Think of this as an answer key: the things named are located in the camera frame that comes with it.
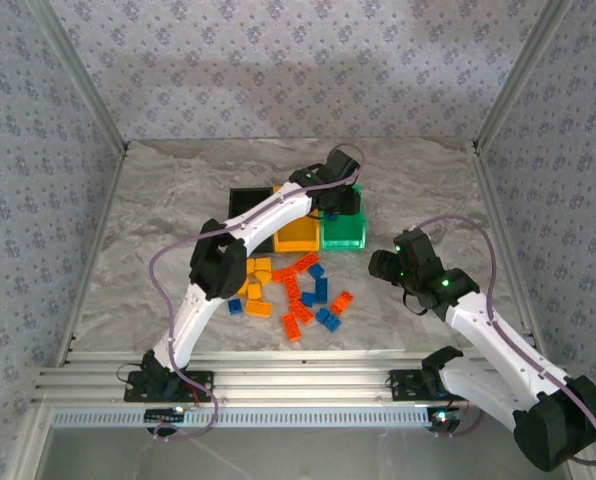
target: lego brick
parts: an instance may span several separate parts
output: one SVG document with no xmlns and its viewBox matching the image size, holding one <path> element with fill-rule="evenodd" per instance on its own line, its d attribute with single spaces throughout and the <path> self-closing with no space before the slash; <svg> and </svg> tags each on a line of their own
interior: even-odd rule
<svg viewBox="0 0 596 480">
<path fill-rule="evenodd" d="M 358 185 L 354 189 L 361 193 Z M 367 216 L 364 202 L 356 215 L 338 215 L 320 222 L 321 250 L 362 250 L 367 242 Z"/>
<path fill-rule="evenodd" d="M 285 332 L 287 333 L 287 338 L 290 342 L 300 340 L 300 337 L 302 337 L 302 333 L 300 333 L 298 322 L 296 322 L 296 316 L 293 313 L 283 315 L 282 324 L 285 327 Z"/>
<path fill-rule="evenodd" d="M 318 255 L 316 255 L 314 252 L 310 252 L 294 263 L 294 270 L 296 270 L 298 273 L 305 273 L 309 267 L 315 265 L 319 261 L 320 259 L 318 258 Z"/>
<path fill-rule="evenodd" d="M 271 272 L 271 258 L 256 258 L 254 262 L 254 272 Z"/>
<path fill-rule="evenodd" d="M 327 330 L 333 333 L 340 327 L 340 319 L 332 313 L 325 319 L 323 325 Z"/>
<path fill-rule="evenodd" d="M 298 287 L 296 277 L 287 277 L 282 281 L 282 283 L 285 285 L 285 290 L 287 290 L 289 303 L 300 298 L 300 288 Z"/>
<path fill-rule="evenodd" d="M 265 272 L 265 271 L 254 272 L 254 277 L 256 277 L 258 279 L 258 281 L 260 282 L 260 284 L 262 286 L 265 286 L 269 282 L 271 282 L 271 272 Z"/>
<path fill-rule="evenodd" d="M 310 215 L 318 216 L 318 210 Z M 317 252 L 320 250 L 320 220 L 302 217 L 285 225 L 274 233 L 274 251 Z"/>
<path fill-rule="evenodd" d="M 336 315 L 341 315 L 345 310 L 347 310 L 347 307 L 349 307 L 353 299 L 354 296 L 344 290 L 331 304 L 331 311 Z"/>
<path fill-rule="evenodd" d="M 319 263 L 312 265 L 311 267 L 309 267 L 307 269 L 307 272 L 309 272 L 309 275 L 311 275 L 311 277 L 316 280 L 320 277 L 322 277 L 325 274 L 325 269 L 322 268 L 322 265 L 320 265 Z"/>
<path fill-rule="evenodd" d="M 239 298 L 229 300 L 227 302 L 227 306 L 229 307 L 229 313 L 232 315 L 238 315 L 239 313 L 242 313 L 242 303 L 240 302 Z"/>
<path fill-rule="evenodd" d="M 296 271 L 293 267 L 281 268 L 271 274 L 271 279 L 274 283 L 281 283 L 285 278 L 295 277 Z"/>
<path fill-rule="evenodd" d="M 314 319 L 314 313 L 303 305 L 300 300 L 294 300 L 289 304 L 289 310 L 298 317 L 302 323 L 309 325 Z"/>
<path fill-rule="evenodd" d="M 314 294 L 311 292 L 303 292 L 302 296 L 300 297 L 300 301 L 306 307 L 313 307 L 314 306 Z"/>
<path fill-rule="evenodd" d="M 271 307 L 271 303 L 248 300 L 245 305 L 245 312 L 254 317 L 269 318 L 271 317 Z"/>
<path fill-rule="evenodd" d="M 247 296 L 247 288 L 249 288 L 249 279 L 245 279 L 245 283 L 242 284 L 242 287 L 240 287 L 240 290 L 238 290 L 238 295 L 240 295 L 241 297 L 246 297 Z"/>
<path fill-rule="evenodd" d="M 229 190 L 229 214 L 228 218 L 242 215 L 246 211 L 258 205 L 263 200 L 271 197 L 273 188 L 232 188 Z M 270 236 L 265 239 L 253 253 L 273 253 L 274 238 Z"/>
<path fill-rule="evenodd" d="M 316 280 L 316 293 L 314 295 L 314 303 L 327 303 L 329 290 L 329 282 L 326 278 L 319 278 Z"/>
<path fill-rule="evenodd" d="M 262 285 L 259 283 L 250 283 L 247 288 L 247 298 L 249 300 L 262 300 Z"/>
<path fill-rule="evenodd" d="M 321 308 L 320 310 L 318 310 L 318 313 L 316 313 L 316 320 L 318 321 L 318 323 L 324 325 L 325 320 L 327 320 L 329 315 L 331 315 L 331 312 L 327 308 Z"/>
</svg>

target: enclosure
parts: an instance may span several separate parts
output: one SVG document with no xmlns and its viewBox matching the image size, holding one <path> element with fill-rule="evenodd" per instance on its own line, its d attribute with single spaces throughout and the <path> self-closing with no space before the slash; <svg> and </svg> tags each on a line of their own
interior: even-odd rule
<svg viewBox="0 0 596 480">
<path fill-rule="evenodd" d="M 278 187 L 336 145 L 362 163 L 367 225 L 361 249 L 316 242 L 330 297 L 354 296 L 341 327 L 290 342 L 273 282 L 270 318 L 221 305 L 190 364 L 216 375 L 220 428 L 152 442 L 153 405 L 117 378 L 166 334 L 150 259 L 227 219 L 230 189 Z M 393 401 L 394 368 L 447 345 L 482 360 L 367 271 L 449 213 L 494 242 L 496 310 L 596 383 L 596 0 L 0 2 L 0 478 L 596 478 L 534 469 L 492 418 L 434 438 L 440 403 Z M 425 231 L 486 288 L 473 226 Z M 174 308 L 193 248 L 155 268 Z"/>
</svg>

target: white marble table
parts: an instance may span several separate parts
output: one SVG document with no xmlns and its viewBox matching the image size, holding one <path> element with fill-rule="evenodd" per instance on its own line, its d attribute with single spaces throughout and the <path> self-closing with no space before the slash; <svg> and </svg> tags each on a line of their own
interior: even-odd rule
<svg viewBox="0 0 596 480">
<path fill-rule="evenodd" d="M 84 298 L 72 343 L 75 351 L 149 349 L 165 332 L 166 309 L 147 275 L 158 250 L 196 234 L 209 218 L 227 216 L 229 188 L 273 186 L 302 166 L 323 161 L 335 140 L 207 140 L 132 143 Z M 447 344 L 468 345 L 433 314 L 417 317 L 402 305 L 402 291 L 369 276 L 367 265 L 378 248 L 440 213 L 461 213 L 487 225 L 485 206 L 462 142 L 420 138 L 355 140 L 367 163 L 358 183 L 368 219 L 367 249 L 321 252 L 330 278 L 330 295 L 346 289 L 355 301 L 342 326 L 329 333 L 316 322 L 303 329 L 300 342 L 289 343 L 280 316 L 287 311 L 284 290 L 265 287 L 274 305 L 271 319 L 231 316 L 221 305 L 200 337 L 198 351 L 407 349 L 429 351 Z M 357 154 L 347 149 L 352 156 Z M 489 280 L 484 241 L 464 224 L 428 227 L 446 268 L 460 267 L 481 287 Z M 180 304 L 193 246 L 164 257 L 156 274 Z M 284 267 L 299 254 L 273 255 Z M 305 276 L 301 287 L 313 291 Z M 496 308 L 514 326 L 519 315 L 500 272 Z"/>
</svg>

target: blue lego brick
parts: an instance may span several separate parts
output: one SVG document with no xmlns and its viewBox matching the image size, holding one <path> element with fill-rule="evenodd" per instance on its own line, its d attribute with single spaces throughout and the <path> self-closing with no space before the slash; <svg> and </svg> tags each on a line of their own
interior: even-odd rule
<svg viewBox="0 0 596 480">
<path fill-rule="evenodd" d="M 328 282 L 326 278 L 316 279 L 316 294 L 314 296 L 314 303 L 325 304 L 327 303 L 328 295 Z"/>
<path fill-rule="evenodd" d="M 331 315 L 331 312 L 327 308 L 321 308 L 318 310 L 318 313 L 316 313 L 316 320 L 318 323 L 324 325 L 329 315 Z"/>
<path fill-rule="evenodd" d="M 333 333 L 338 330 L 338 327 L 340 326 L 340 319 L 333 313 L 330 313 L 327 319 L 323 322 L 323 325 L 327 330 Z"/>
<path fill-rule="evenodd" d="M 303 292 L 300 301 L 305 307 L 311 308 L 314 306 L 314 294 L 311 292 Z"/>
<path fill-rule="evenodd" d="M 322 268 L 322 265 L 320 265 L 319 263 L 309 267 L 307 271 L 309 272 L 309 275 L 311 275 L 314 278 L 314 280 L 318 280 L 325 274 L 325 269 Z"/>
<path fill-rule="evenodd" d="M 229 313 L 232 315 L 238 315 L 239 313 L 242 313 L 242 303 L 240 302 L 239 298 L 229 300 L 227 302 L 227 306 L 229 307 Z"/>
</svg>

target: patterned wallpaper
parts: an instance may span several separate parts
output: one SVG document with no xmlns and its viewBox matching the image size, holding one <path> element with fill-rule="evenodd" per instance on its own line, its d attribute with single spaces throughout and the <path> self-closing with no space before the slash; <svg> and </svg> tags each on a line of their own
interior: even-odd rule
<svg viewBox="0 0 596 480">
<path fill-rule="evenodd" d="M 544 0 L 50 0 L 125 140 L 473 138 Z"/>
<path fill-rule="evenodd" d="M 487 159 L 550 354 L 596 383 L 596 0 L 574 2 Z"/>
<path fill-rule="evenodd" d="M 0 477 L 116 162 L 22 0 L 0 0 Z"/>
</svg>

